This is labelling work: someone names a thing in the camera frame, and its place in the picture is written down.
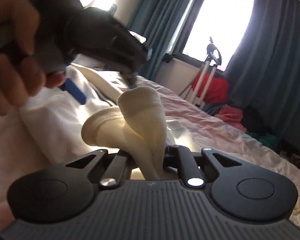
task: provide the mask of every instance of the window frame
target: window frame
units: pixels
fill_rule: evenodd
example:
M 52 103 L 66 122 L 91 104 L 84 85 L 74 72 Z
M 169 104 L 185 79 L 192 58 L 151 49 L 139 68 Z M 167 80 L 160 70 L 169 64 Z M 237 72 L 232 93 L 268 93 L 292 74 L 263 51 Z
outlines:
M 190 9 L 184 26 L 180 30 L 180 34 L 175 42 L 174 48 L 172 50 L 172 54 L 175 58 L 182 60 L 190 65 L 193 65 L 197 68 L 200 68 L 202 66 L 202 61 L 197 60 L 193 57 L 190 57 L 188 55 L 183 54 L 183 49 L 186 46 L 186 43 L 188 41 L 189 35 L 192 31 L 193 25 L 195 21 L 197 20 L 199 11 L 204 3 L 204 0 L 194 0 L 192 8 Z

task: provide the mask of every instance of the sock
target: sock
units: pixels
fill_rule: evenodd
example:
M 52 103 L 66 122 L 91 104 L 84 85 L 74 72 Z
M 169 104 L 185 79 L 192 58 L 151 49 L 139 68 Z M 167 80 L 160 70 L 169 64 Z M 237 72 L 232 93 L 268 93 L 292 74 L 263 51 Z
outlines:
M 128 152 L 145 179 L 159 179 L 149 146 L 127 125 L 117 106 L 103 109 L 89 117 L 82 127 L 81 135 L 88 145 L 119 148 Z
M 151 87 L 138 87 L 124 92 L 118 106 L 127 124 L 148 144 L 154 168 L 162 175 L 167 123 L 158 92 Z

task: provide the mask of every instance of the bed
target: bed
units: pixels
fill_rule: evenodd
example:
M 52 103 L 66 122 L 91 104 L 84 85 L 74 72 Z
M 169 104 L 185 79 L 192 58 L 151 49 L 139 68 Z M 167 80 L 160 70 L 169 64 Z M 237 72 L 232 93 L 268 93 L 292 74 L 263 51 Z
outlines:
M 96 72 L 75 65 L 69 67 L 68 75 L 88 96 L 86 105 L 81 106 L 71 95 L 59 89 L 43 89 L 22 109 L 0 117 L 0 230 L 14 220 L 5 198 L 9 185 L 24 174 L 97 149 L 83 142 L 81 127 L 90 115 L 113 105 L 113 101 L 127 89 L 115 72 Z M 167 88 L 142 77 L 138 77 L 138 86 L 150 86 L 158 91 L 170 131 L 167 143 L 184 145 L 192 151 L 213 147 L 292 180 L 299 198 L 290 220 L 300 228 L 298 168 Z

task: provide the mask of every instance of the triangular cutout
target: triangular cutout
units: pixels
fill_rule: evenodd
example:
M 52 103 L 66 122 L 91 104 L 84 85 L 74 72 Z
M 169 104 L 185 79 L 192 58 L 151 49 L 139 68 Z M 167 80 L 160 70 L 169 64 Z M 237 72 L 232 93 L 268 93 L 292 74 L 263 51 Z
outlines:
M 241 166 L 242 163 L 236 162 L 235 160 L 223 156 L 219 153 L 213 153 L 213 156 L 218 160 L 218 162 L 225 168 L 230 168 L 234 166 Z
M 79 159 L 75 162 L 67 164 L 66 167 L 84 169 L 94 159 L 94 157 L 96 157 L 96 155 L 94 155 L 94 154 L 86 156 L 86 157 L 84 157 L 82 159 Z

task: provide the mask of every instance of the ribbed gray surface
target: ribbed gray surface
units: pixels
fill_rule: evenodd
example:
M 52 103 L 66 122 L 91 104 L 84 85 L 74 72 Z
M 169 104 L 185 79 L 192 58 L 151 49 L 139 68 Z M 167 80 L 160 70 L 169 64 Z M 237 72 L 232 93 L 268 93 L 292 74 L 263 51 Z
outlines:
M 213 208 L 205 193 L 178 181 L 127 181 L 103 191 L 78 217 L 53 225 L 17 221 L 6 240 L 297 240 L 300 230 L 283 220 L 269 225 L 240 223 Z

